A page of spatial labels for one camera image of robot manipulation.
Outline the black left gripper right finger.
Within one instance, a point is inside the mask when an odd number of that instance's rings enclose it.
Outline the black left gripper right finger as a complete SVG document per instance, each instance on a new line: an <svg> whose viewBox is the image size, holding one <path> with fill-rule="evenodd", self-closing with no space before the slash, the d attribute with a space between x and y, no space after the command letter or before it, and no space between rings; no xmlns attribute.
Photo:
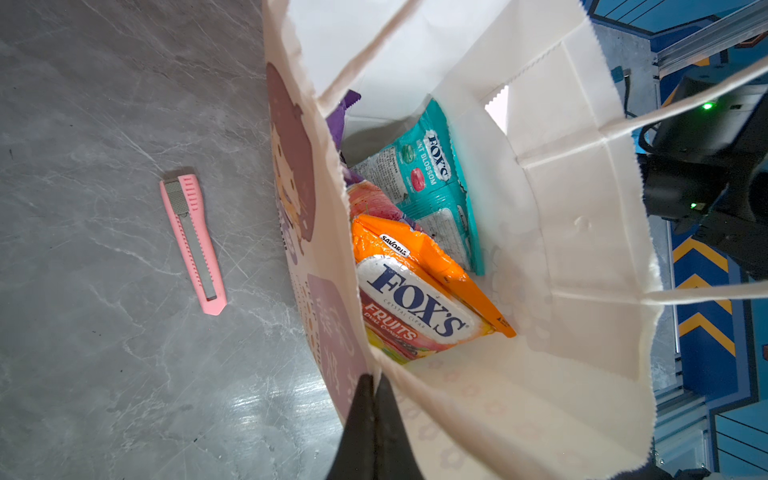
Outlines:
<svg viewBox="0 0 768 480"><path fill-rule="evenodd" d="M381 374L374 397L374 478L423 480L389 379Z"/></svg>

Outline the white paper bag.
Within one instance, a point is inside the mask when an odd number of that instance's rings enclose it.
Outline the white paper bag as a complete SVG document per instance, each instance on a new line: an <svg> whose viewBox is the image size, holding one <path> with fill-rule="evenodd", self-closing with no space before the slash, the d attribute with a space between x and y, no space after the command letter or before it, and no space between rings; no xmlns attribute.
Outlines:
<svg viewBox="0 0 768 480"><path fill-rule="evenodd" d="M308 342L347 421L393 384L426 479L608 479L643 465L650 353L670 304L765 283L662 286L631 132L577 1L266 1L275 187ZM348 90L341 149L326 118ZM366 336L340 163L442 107L485 263L516 331L399 365Z"/></svg>

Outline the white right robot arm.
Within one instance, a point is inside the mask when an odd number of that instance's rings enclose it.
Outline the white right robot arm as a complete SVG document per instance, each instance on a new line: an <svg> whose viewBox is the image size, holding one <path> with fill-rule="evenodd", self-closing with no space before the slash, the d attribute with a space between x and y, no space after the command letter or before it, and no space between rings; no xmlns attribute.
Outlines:
<svg viewBox="0 0 768 480"><path fill-rule="evenodd" d="M766 279L766 76L643 126L638 144L647 213Z"/></svg>

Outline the pink utility knife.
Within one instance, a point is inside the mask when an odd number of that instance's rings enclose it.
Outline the pink utility knife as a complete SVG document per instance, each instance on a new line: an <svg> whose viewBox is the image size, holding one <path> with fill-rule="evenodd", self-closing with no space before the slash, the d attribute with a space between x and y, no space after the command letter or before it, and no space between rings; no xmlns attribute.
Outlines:
<svg viewBox="0 0 768 480"><path fill-rule="evenodd" d="M160 182L161 196L180 253L202 311L218 316L227 306L219 263L211 240L205 205L195 174Z"/></svg>

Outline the aluminium corner post right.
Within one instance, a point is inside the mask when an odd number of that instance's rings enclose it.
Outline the aluminium corner post right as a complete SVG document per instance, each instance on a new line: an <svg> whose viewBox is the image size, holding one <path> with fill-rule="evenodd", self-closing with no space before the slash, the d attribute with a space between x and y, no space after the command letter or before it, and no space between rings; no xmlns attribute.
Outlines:
<svg viewBox="0 0 768 480"><path fill-rule="evenodd" d="M754 1L662 49L656 55L658 76L664 78L742 43L760 43L766 36L767 0Z"/></svg>

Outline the orange Fox's candy bag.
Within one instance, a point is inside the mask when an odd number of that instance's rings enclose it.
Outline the orange Fox's candy bag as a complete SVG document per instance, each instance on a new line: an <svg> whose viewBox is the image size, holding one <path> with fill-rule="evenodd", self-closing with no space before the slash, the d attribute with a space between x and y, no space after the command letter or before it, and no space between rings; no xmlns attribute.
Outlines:
<svg viewBox="0 0 768 480"><path fill-rule="evenodd" d="M351 222L362 315L371 345L399 364L516 331L427 234L361 214Z"/></svg>

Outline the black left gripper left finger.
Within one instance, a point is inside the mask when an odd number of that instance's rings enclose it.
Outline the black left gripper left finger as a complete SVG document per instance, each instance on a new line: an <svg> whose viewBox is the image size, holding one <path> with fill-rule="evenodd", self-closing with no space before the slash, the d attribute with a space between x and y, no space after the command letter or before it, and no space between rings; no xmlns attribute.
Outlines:
<svg viewBox="0 0 768 480"><path fill-rule="evenodd" d="M327 480L373 480L376 465L374 379L360 376Z"/></svg>

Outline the teal Fox's candy bag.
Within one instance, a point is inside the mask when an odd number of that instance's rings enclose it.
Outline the teal Fox's candy bag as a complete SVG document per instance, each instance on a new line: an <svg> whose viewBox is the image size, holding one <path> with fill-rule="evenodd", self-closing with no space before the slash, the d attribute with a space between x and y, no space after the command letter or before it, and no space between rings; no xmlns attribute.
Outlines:
<svg viewBox="0 0 768 480"><path fill-rule="evenodd" d="M412 128L352 170L379 187L463 269L485 274L469 189L436 100Z"/></svg>

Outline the purple Fox's candy bag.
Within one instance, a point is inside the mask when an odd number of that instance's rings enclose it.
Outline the purple Fox's candy bag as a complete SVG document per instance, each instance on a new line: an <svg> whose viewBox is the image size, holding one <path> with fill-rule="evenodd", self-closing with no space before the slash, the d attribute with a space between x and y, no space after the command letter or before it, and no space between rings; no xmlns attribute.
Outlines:
<svg viewBox="0 0 768 480"><path fill-rule="evenodd" d="M335 110L326 118L326 123L337 151L341 149L345 129L346 112L361 98L362 96L358 92L354 90L348 90Z"/></svg>

